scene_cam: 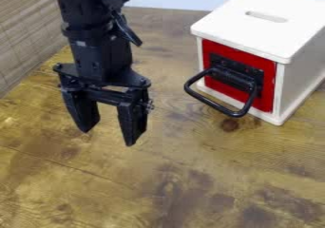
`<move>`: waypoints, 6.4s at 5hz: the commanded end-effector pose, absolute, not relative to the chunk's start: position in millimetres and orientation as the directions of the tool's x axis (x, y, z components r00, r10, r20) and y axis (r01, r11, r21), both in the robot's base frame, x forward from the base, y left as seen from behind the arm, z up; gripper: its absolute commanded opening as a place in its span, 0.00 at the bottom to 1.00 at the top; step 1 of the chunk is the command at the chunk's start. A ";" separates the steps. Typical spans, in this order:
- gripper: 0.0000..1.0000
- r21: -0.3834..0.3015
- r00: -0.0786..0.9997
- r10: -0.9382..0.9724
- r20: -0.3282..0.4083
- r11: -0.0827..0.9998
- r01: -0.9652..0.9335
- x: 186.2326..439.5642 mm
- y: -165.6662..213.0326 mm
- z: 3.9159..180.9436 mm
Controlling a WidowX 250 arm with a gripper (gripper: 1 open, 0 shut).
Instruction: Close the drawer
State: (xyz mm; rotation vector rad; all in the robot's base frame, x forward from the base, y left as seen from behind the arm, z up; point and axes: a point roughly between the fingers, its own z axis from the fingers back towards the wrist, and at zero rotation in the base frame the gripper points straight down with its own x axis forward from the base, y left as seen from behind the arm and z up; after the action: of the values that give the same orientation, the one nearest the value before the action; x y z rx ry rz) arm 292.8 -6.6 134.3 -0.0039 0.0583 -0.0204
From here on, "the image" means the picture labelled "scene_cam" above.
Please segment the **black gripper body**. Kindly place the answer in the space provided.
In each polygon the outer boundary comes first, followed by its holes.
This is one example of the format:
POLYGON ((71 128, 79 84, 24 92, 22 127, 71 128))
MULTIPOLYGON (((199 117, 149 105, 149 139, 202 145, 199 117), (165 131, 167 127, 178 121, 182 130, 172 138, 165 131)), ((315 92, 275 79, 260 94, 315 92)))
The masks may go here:
POLYGON ((148 105, 149 80, 132 70, 131 43, 141 44, 136 37, 117 32, 64 33, 73 62, 56 64, 67 105, 148 105))

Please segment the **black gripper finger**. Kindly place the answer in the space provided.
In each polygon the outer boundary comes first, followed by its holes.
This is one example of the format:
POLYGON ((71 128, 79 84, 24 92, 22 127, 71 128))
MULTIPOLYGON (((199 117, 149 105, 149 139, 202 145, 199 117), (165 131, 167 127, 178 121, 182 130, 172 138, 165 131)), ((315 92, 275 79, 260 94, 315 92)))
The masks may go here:
POLYGON ((63 91, 63 101, 77 128, 88 133, 100 121, 97 103, 83 91, 63 91))
POLYGON ((132 146, 145 132, 152 100, 147 90, 131 90, 128 95, 131 99, 117 105, 116 111, 124 143, 127 146, 132 146))

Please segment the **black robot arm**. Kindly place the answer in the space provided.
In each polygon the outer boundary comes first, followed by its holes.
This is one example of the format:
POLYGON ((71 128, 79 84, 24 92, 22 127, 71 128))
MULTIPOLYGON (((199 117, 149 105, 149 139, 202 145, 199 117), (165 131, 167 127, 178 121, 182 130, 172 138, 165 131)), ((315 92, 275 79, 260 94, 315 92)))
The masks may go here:
POLYGON ((63 36, 73 62, 56 64, 63 101, 83 132, 100 122, 97 105, 116 107, 124 143, 131 146, 145 131, 152 101, 149 80, 132 70, 131 46, 141 41, 121 13, 129 0, 57 0, 63 36))

